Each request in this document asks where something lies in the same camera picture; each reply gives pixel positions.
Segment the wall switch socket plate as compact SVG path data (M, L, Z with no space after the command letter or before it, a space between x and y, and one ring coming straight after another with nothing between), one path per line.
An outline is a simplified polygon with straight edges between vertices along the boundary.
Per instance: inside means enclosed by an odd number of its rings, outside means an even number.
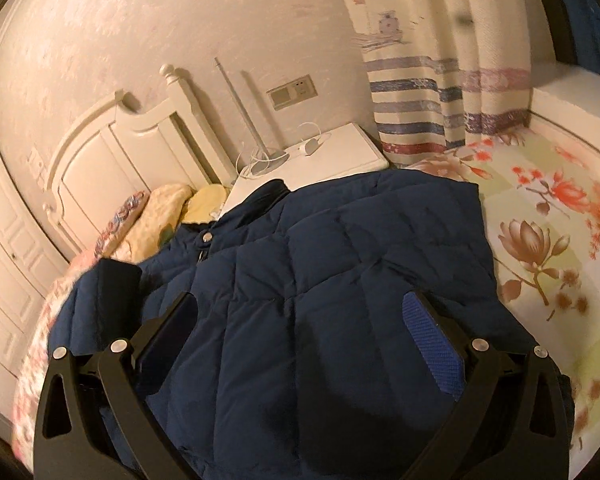
M274 110L293 106L317 96L310 75L304 75L266 92Z

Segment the round patterned cushion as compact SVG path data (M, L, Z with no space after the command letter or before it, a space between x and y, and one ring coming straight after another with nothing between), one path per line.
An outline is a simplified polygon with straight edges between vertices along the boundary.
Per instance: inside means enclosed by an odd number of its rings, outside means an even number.
M122 203L96 240L95 258L107 258L114 253L135 221L140 218L149 196L147 191L138 191Z

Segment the striped patterned curtain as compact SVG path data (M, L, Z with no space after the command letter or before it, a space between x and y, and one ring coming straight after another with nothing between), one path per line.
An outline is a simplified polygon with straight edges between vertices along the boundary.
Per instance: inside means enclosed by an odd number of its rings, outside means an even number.
M344 0L388 161L406 167L523 126L524 0Z

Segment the white desk lamp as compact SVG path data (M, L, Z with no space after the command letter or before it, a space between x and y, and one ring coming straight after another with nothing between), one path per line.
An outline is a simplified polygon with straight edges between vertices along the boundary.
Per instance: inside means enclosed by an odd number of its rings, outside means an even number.
M261 177L283 166L283 164L289 159L289 154L286 151L270 150L265 145L256 125L252 121L248 110L245 107L244 102L242 102L242 99L237 93L234 84L227 75L224 66L217 56L213 58L213 61L216 69L219 71L226 84L228 92L230 92L230 96L232 97L238 113L242 118L242 122L248 129L254 144L256 144L256 150L251 156L251 162L247 166L248 171L253 177Z

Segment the cream yellow pillow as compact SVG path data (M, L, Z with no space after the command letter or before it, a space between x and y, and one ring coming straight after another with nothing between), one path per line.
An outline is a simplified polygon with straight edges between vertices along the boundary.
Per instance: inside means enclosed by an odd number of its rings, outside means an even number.
M183 206L194 190L183 183L171 183L153 190L145 208L112 253L114 260L140 263L154 256L173 236Z

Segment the floral bed quilt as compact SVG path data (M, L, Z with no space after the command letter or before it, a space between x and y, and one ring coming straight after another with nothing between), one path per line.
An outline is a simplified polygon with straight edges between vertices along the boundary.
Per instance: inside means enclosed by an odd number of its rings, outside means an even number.
M404 170L268 182L137 263L59 285L16 389L34 467L57 347L104 350L183 292L197 322L147 407L205 479L396 479L454 408L402 318L422 292L472 338L545 348L571 384L569 478L600 449L598 157L517 130Z

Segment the navy blue puffer jacket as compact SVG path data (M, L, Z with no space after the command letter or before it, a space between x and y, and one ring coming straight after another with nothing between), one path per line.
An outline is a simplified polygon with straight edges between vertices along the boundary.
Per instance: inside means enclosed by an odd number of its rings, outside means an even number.
M39 479L565 479L569 379L498 299L478 186L274 180L50 332Z

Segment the white wooden headboard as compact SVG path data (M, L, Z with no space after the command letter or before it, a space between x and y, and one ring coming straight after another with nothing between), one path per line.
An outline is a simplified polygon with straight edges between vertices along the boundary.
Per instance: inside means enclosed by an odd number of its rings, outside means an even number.
M74 122L48 164L50 200L43 209L73 252L92 247L114 208L135 192L169 183L199 190L237 179L183 72L164 64L160 75L162 102L135 113L125 105L125 91L105 96Z

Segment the white wardrobe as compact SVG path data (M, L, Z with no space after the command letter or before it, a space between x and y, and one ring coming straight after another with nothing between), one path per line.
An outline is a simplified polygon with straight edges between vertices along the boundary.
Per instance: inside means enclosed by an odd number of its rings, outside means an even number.
M67 268L20 196L0 152L0 416L9 422L46 294Z

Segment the white nightstand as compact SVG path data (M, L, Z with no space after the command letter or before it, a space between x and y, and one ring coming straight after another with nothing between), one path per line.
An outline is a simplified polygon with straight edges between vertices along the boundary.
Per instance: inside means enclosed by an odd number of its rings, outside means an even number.
M376 148L372 139L354 122L326 133L329 133L328 139L312 156L294 157L282 168L256 180L238 177L220 216L227 214L253 191L271 180L283 180L287 188L295 191L313 183L385 170L389 167L388 160Z

